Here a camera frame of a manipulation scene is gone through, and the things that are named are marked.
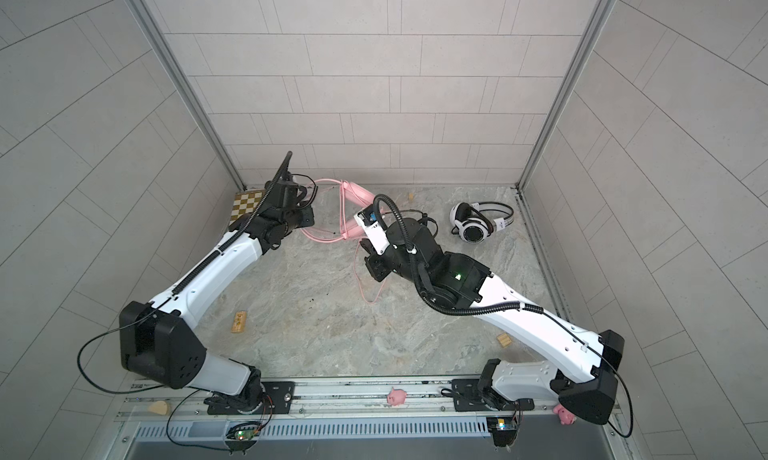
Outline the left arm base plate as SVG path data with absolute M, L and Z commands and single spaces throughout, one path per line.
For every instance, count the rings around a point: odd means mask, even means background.
M 292 381 L 259 381 L 238 395 L 213 393 L 204 404 L 209 415 L 287 414 L 295 387 Z

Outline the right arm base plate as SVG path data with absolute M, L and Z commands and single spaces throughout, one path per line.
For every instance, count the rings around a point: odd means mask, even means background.
M 457 412 L 526 412 L 535 409 L 531 398 L 509 400 L 496 392 L 489 381 L 480 378 L 453 379 L 451 387 L 441 393 L 453 400 Z

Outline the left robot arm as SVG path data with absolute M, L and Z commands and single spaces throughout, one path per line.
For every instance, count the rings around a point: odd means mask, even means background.
M 304 186 L 289 171 L 287 154 L 254 212 L 241 216 L 222 240 L 180 280 L 145 303 L 120 312 L 115 333 L 120 363 L 158 387 L 208 391 L 212 412 L 248 414 L 267 403 L 260 371 L 211 353 L 195 328 L 226 287 L 293 230 L 314 222 Z

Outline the white black headphones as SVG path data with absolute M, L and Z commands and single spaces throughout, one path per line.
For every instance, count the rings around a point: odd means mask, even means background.
M 459 202 L 449 214 L 451 233 L 468 243 L 484 242 L 512 224 L 514 208 L 497 201 Z

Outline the pink headphones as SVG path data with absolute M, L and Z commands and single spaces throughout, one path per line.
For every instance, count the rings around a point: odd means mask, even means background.
M 375 194 L 363 186 L 348 180 L 319 178 L 313 180 L 316 187 L 324 184 L 338 186 L 339 195 L 339 229 L 334 238 L 320 238 L 312 233 L 312 227 L 302 228 L 303 235 L 317 243 L 332 244 L 340 241 L 358 240 L 365 237 L 364 229 L 355 220 L 356 213 L 374 200 Z

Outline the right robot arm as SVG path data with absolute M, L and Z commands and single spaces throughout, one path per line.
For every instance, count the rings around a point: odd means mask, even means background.
M 619 373 L 624 338 L 613 330 L 583 329 L 527 299 L 474 258 L 443 250 L 421 221 L 405 217 L 385 194 L 354 216 L 364 232 L 371 276 L 389 274 L 410 281 L 432 310 L 448 316 L 477 317 L 522 341 L 555 367 L 545 390 L 575 417 L 607 425 L 618 391 L 627 387 Z

